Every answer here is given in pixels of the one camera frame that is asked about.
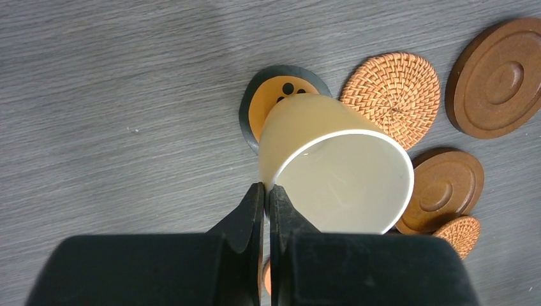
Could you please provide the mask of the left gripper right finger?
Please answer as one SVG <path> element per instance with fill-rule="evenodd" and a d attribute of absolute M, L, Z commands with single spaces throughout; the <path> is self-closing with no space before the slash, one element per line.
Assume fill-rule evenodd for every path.
<path fill-rule="evenodd" d="M 273 305 L 478 305 L 451 245 L 428 236 L 322 233 L 269 193 Z"/>

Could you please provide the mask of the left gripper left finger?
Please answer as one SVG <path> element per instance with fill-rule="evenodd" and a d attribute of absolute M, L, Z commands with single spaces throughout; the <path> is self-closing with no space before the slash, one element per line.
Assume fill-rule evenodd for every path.
<path fill-rule="evenodd" d="M 79 235 L 41 270 L 28 305 L 259 305 L 262 183 L 205 233 Z"/>

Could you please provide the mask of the light orange wooden coaster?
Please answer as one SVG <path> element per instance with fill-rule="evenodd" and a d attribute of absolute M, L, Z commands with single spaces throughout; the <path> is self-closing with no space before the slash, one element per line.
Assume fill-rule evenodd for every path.
<path fill-rule="evenodd" d="M 272 284 L 271 284 L 271 261 L 268 259 L 264 266 L 263 266 L 263 286 L 266 290 L 266 292 L 268 293 L 268 295 L 271 295 L 271 290 L 272 290 Z"/>

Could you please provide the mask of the yellow cup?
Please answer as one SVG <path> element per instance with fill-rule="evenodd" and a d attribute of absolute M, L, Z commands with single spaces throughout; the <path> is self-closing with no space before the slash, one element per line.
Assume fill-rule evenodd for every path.
<path fill-rule="evenodd" d="M 322 232 L 386 233 L 413 192 L 405 149 L 321 94 L 295 94 L 272 108 L 260 135 L 258 166 L 266 190 L 282 187 Z"/>

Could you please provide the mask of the woven rattan coaster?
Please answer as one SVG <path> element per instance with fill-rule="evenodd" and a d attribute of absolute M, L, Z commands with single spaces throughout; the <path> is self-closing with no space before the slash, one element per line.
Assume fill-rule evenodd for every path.
<path fill-rule="evenodd" d="M 383 54 L 352 73 L 339 100 L 409 150 L 436 120 L 440 81 L 432 64 L 419 55 Z"/>
<path fill-rule="evenodd" d="M 475 217 L 464 215 L 446 223 L 434 232 L 433 236 L 447 241 L 464 260 L 476 246 L 480 231 L 480 221 Z"/>

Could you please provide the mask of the brown wooden coaster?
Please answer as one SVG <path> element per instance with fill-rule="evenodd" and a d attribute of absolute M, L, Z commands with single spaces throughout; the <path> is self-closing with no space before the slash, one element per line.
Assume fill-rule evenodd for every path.
<path fill-rule="evenodd" d="M 413 159 L 414 188 L 395 227 L 407 235 L 425 235 L 469 214 L 484 188 L 485 172 L 473 155 L 435 148 Z"/>

